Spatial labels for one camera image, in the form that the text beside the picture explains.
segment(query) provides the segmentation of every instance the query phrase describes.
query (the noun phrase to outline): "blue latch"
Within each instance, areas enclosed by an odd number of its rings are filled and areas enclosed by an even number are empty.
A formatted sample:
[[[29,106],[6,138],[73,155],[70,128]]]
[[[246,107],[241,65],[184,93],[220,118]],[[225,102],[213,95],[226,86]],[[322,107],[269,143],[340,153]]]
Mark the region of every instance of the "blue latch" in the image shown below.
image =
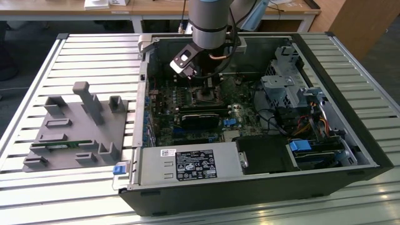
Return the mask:
[[[230,119],[230,120],[224,120],[224,126],[230,126],[236,124],[236,119]]]
[[[310,144],[306,140],[294,140],[289,143],[292,151],[308,151],[310,150]]]
[[[112,170],[113,175],[122,175],[126,173],[126,166],[125,165],[114,165]]]

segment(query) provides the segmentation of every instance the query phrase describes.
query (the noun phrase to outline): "power supply label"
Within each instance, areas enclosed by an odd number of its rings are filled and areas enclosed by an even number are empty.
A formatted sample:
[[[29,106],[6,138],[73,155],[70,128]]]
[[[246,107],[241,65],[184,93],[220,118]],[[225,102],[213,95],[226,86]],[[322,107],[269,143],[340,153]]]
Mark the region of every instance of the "power supply label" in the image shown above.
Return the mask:
[[[212,150],[174,153],[176,179],[200,180],[217,177],[217,168]]]

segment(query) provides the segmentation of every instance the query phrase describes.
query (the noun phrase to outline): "motherboard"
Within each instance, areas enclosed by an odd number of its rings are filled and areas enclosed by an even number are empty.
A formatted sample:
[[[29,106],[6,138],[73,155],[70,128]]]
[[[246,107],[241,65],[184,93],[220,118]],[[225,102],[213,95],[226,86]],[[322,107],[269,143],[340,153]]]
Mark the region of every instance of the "motherboard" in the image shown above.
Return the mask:
[[[201,83],[174,81],[149,92],[156,146],[230,142],[262,133],[252,104],[253,80],[224,75]]]

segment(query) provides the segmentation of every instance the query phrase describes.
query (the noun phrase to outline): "slotted metal table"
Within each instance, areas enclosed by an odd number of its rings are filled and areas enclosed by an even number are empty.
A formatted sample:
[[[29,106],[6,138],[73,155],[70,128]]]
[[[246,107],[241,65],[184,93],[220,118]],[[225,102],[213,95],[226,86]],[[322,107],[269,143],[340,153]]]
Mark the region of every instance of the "slotted metal table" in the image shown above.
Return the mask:
[[[392,170],[326,197],[162,217],[134,214],[112,188],[112,166],[24,173],[22,160],[46,113],[46,96],[62,95],[66,102],[78,101],[72,94],[76,81],[89,82],[89,91],[100,100],[120,95],[129,101],[122,160],[132,154],[138,35],[69,35],[52,46],[0,140],[0,224],[397,224],[398,106],[334,37],[324,33],[301,36],[392,160]],[[318,86],[313,72],[305,72]]]

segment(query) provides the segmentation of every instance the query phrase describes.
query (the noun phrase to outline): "green circuit board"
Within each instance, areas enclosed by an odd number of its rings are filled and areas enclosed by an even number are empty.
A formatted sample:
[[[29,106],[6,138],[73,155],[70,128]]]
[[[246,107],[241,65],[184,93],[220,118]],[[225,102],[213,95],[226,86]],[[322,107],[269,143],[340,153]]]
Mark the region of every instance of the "green circuit board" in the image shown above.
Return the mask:
[[[157,95],[152,97],[154,99],[156,146],[220,143],[230,141],[229,138],[225,138],[226,134],[238,136],[261,134],[262,127],[250,100],[253,83],[253,81],[242,82],[236,79],[236,76],[226,76],[216,85],[209,97],[201,95],[201,87],[162,86]],[[206,109],[208,106],[225,107],[229,113],[218,115],[217,125],[213,128],[185,130],[181,123],[181,117],[185,114],[182,110],[186,108]],[[193,114],[217,114],[217,111],[200,111]],[[234,123],[225,125],[224,121],[234,121]]]

